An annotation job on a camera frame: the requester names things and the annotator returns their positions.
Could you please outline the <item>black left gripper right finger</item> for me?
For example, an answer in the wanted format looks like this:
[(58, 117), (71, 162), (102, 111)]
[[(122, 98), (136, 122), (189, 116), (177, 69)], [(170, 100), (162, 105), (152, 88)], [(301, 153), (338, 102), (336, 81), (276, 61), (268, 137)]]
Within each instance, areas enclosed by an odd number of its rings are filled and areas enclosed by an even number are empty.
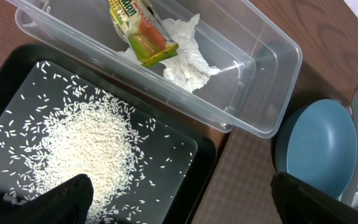
[(272, 177), (272, 198), (283, 224), (358, 224), (358, 211), (296, 177)]

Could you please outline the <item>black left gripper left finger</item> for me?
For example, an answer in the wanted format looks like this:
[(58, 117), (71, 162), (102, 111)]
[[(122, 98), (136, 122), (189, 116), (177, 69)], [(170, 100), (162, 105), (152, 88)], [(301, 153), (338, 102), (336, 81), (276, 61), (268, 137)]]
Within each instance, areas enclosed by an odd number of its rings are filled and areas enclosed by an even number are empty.
[(0, 224), (85, 223), (93, 194), (91, 179), (78, 174), (23, 205), (0, 200)]

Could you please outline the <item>dark blue plate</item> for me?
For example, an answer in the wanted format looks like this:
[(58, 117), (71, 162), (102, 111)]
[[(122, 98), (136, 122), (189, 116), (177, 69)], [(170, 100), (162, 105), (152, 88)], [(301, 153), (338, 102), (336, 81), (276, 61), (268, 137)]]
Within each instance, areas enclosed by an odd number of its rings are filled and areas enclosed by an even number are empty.
[(357, 135), (345, 107), (315, 101), (292, 113), (275, 145), (275, 167), (332, 198), (346, 190), (355, 170)]

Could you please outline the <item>white rice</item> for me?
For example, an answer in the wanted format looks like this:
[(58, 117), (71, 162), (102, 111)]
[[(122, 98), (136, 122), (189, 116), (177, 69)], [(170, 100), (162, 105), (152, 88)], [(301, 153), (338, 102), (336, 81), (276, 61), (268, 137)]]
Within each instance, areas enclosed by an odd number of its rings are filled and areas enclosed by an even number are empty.
[(0, 200), (22, 205), (86, 174), (88, 223), (162, 223), (197, 150), (125, 99), (38, 61), (0, 115)]

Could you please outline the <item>white napkin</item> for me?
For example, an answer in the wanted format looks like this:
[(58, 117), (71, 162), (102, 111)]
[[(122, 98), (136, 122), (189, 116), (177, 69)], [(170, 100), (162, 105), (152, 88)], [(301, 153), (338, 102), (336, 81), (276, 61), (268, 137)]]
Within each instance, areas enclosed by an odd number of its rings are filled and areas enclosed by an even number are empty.
[(160, 62), (165, 65), (163, 77), (190, 93), (204, 87), (211, 76), (221, 71), (215, 66), (209, 66), (199, 51), (195, 40), (195, 27), (199, 21), (199, 14), (188, 22), (172, 18), (162, 20), (169, 36), (179, 44), (177, 56)]

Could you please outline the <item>green yellow snack wrapper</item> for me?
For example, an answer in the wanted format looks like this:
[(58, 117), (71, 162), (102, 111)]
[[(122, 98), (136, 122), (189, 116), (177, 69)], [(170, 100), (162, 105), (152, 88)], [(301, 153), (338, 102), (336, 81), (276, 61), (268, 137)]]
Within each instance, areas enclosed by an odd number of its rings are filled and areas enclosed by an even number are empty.
[(170, 38), (149, 1), (109, 0), (109, 12), (117, 34), (143, 66), (177, 56), (179, 44)]

